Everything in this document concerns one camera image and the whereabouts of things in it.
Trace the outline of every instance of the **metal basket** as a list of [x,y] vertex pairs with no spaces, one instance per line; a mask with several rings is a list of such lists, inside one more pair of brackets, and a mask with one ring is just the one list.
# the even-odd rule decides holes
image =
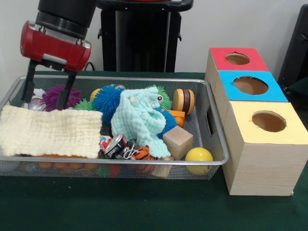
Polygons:
[[[23,102],[20,99],[24,81],[25,77],[21,77],[14,82],[2,100],[0,110],[7,104],[22,106]],[[64,84],[66,77],[35,76],[34,81],[36,88],[47,90],[48,87]],[[109,84],[121,84],[127,89],[143,89],[152,85],[163,86],[170,97],[178,88],[191,89],[196,97],[195,108],[193,113],[185,118],[183,128],[194,135],[193,147],[208,149],[214,161],[136,161],[0,156],[0,175],[209,180],[214,176],[219,166],[228,161],[229,153],[213,94],[205,81],[197,79],[78,77],[74,88],[81,90],[81,98],[88,99],[93,90]],[[40,162],[48,162],[48,165],[52,166],[40,168]],[[76,163],[80,163],[78,164],[80,168],[71,167],[74,164],[77,165]],[[194,175],[188,171],[187,166],[200,168],[204,174],[202,176]],[[145,167],[151,167],[152,171],[142,174],[140,169]]]

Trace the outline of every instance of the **orange block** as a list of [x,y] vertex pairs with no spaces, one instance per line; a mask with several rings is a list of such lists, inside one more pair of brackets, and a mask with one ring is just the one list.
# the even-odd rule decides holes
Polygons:
[[168,111],[175,118],[178,126],[182,128],[185,122],[185,112],[172,111],[172,110],[168,110]]

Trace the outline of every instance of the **stacked boxes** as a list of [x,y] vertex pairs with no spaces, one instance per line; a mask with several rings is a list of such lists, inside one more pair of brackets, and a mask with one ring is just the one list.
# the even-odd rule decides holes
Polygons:
[[253,48],[211,48],[210,84],[230,152],[231,195],[291,195],[308,160],[308,132]]

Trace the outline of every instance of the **blue koosh ball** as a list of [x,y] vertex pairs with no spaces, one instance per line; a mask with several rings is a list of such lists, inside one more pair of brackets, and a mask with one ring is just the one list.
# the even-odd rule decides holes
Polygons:
[[170,114],[169,111],[167,110],[163,110],[161,107],[158,107],[158,108],[155,108],[156,111],[160,112],[161,114],[163,114],[163,116],[165,117],[166,119],[166,125],[165,125],[165,128],[164,130],[159,133],[157,136],[158,138],[162,139],[163,138],[163,135],[170,131],[171,129],[173,129],[174,127],[176,127],[178,124],[175,120],[175,118],[173,117],[172,114]]
[[112,84],[101,88],[95,95],[93,105],[96,111],[103,113],[103,123],[107,126],[111,125],[112,116],[120,104],[120,95],[122,91],[124,91],[123,88],[119,88],[115,84]]

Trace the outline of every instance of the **shape sorter box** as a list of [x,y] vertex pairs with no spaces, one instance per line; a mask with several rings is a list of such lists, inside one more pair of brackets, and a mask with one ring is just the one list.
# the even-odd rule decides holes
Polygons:
[[224,133],[230,195],[292,194],[308,160],[308,132],[290,103],[230,101]]
[[215,90],[218,71],[268,71],[255,48],[210,48],[205,80]]
[[229,101],[288,102],[269,71],[219,71],[214,98],[224,126]]

